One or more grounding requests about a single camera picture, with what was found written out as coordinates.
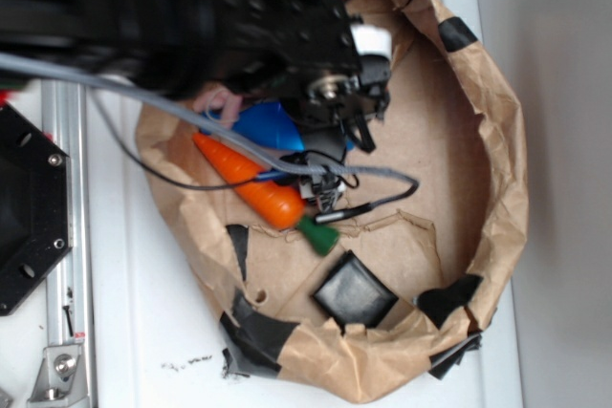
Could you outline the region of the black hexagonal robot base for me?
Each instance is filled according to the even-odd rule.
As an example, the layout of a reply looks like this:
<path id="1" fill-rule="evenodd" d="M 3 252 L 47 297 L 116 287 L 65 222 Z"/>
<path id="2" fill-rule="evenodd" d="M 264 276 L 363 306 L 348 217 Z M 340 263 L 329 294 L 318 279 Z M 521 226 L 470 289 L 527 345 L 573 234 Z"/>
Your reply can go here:
<path id="1" fill-rule="evenodd" d="M 1 104 L 1 315 L 14 313 L 71 248 L 68 156 Z"/>

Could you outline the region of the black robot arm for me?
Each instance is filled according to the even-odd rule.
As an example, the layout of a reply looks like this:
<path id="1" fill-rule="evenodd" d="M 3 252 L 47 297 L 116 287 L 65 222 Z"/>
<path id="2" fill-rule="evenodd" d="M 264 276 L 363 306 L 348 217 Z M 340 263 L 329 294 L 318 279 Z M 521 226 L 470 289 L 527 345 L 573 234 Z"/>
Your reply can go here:
<path id="1" fill-rule="evenodd" d="M 279 100 L 310 129 L 340 126 L 360 149 L 389 104 L 388 49 L 358 41 L 341 0 L 1 0 L 1 49 L 121 75 L 173 100 L 208 82 Z"/>

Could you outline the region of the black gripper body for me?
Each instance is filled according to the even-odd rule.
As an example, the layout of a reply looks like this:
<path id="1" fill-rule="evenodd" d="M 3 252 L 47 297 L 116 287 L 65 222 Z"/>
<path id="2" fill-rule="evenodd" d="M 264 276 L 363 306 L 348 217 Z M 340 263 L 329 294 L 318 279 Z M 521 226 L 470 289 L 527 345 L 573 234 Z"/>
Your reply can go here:
<path id="1" fill-rule="evenodd" d="M 223 0 L 210 76 L 249 100 L 278 101 L 311 133 L 335 130 L 372 152 L 368 123 L 389 105 L 391 37 L 342 0 Z"/>

